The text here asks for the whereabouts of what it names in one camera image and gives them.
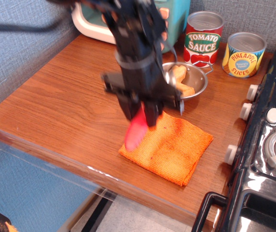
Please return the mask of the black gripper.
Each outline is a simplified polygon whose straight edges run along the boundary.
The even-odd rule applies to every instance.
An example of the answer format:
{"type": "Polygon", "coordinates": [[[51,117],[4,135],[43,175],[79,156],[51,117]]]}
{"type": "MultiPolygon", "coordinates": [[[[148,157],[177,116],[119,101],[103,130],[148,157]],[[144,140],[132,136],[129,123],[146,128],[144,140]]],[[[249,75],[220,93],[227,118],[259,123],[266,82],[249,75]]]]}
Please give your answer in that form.
{"type": "Polygon", "coordinates": [[[115,52],[115,59],[121,72],[105,72],[101,75],[105,89],[117,96],[125,117],[131,121],[144,102],[144,112],[148,127],[156,125],[163,107],[184,112],[184,101],[180,91],[164,79],[162,54],[151,52],[140,61],[125,58],[115,52]]]}

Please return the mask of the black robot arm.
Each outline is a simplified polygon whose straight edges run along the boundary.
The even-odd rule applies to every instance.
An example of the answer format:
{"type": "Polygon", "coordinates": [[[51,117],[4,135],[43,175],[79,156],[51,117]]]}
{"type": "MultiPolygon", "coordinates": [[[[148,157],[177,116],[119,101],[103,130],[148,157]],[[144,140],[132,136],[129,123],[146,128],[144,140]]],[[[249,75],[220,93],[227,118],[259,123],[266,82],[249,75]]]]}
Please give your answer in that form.
{"type": "Polygon", "coordinates": [[[166,23],[152,0],[84,0],[103,13],[116,42],[121,73],[104,73],[107,92],[114,93],[130,121],[144,110],[149,127],[165,106],[183,110],[178,91],[163,70],[161,43],[166,23]]]}

